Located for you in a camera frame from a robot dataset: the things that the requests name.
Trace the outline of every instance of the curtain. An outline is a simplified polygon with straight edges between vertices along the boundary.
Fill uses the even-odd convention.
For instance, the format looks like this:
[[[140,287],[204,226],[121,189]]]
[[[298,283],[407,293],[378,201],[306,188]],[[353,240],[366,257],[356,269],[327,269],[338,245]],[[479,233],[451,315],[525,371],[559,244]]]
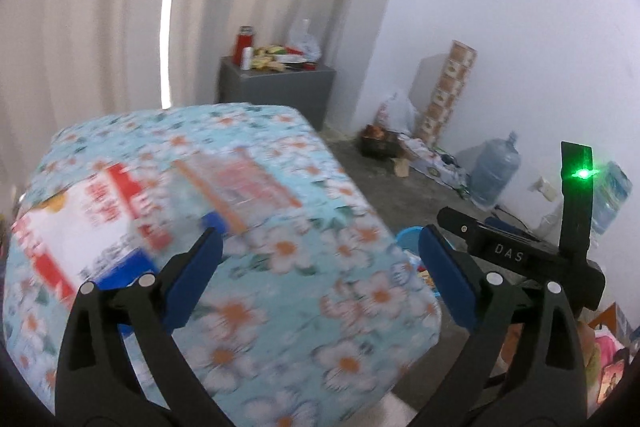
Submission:
[[[216,101],[220,57],[241,25],[282,42],[299,18],[326,44],[341,0],[173,0],[174,105]],[[0,0],[0,212],[61,128],[160,107],[162,0]]]

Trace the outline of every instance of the white bottle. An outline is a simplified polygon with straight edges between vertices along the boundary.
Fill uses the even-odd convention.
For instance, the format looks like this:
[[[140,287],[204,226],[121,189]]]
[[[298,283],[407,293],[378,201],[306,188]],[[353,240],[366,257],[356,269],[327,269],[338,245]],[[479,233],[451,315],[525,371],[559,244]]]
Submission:
[[[251,61],[254,59],[254,49],[245,48],[242,50],[242,60],[240,61],[240,69],[249,71],[251,69]]]

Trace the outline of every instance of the floral tablecloth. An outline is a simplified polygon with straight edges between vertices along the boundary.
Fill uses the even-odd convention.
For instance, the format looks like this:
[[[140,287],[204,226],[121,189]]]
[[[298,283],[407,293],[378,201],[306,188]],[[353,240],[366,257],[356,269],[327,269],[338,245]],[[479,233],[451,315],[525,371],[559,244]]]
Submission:
[[[251,237],[226,239],[223,262],[187,326],[174,332],[175,342],[236,425],[333,425],[382,398],[437,342],[440,308],[297,111],[211,105],[69,127],[54,137],[23,208],[116,162],[162,172],[176,158],[238,146],[303,208],[246,232]],[[185,231],[155,259],[158,267],[198,233]],[[3,305],[6,346],[51,410],[67,317],[68,308],[12,240]],[[126,345],[146,396],[163,405],[134,336]]]

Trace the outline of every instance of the plastic bag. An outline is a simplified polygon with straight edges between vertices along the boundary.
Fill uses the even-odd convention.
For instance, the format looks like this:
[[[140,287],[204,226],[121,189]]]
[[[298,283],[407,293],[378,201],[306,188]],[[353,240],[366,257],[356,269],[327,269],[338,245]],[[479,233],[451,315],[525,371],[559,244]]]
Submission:
[[[302,52],[309,62],[317,62],[322,57],[322,50],[318,40],[309,34],[309,23],[309,19],[304,19],[291,27],[287,48]]]
[[[391,131],[411,136],[414,133],[418,110],[402,92],[396,91],[380,105],[376,115],[376,124]]]

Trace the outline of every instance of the bright light strip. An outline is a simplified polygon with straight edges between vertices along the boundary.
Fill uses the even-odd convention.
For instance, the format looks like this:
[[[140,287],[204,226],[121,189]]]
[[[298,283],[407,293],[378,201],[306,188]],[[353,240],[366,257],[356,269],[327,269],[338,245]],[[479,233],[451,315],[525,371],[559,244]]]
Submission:
[[[169,109],[172,106],[169,82],[169,31],[171,30],[172,1],[162,0],[160,10],[160,102],[163,109]]]

